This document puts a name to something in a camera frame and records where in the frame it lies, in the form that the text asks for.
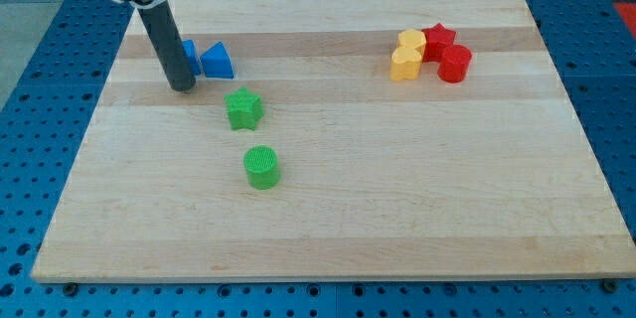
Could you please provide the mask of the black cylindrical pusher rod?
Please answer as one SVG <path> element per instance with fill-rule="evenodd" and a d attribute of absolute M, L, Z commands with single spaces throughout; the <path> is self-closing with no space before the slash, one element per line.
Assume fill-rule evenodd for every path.
<path fill-rule="evenodd" d="M 170 87 L 179 92 L 191 90 L 196 78 L 168 2 L 138 13 Z"/>

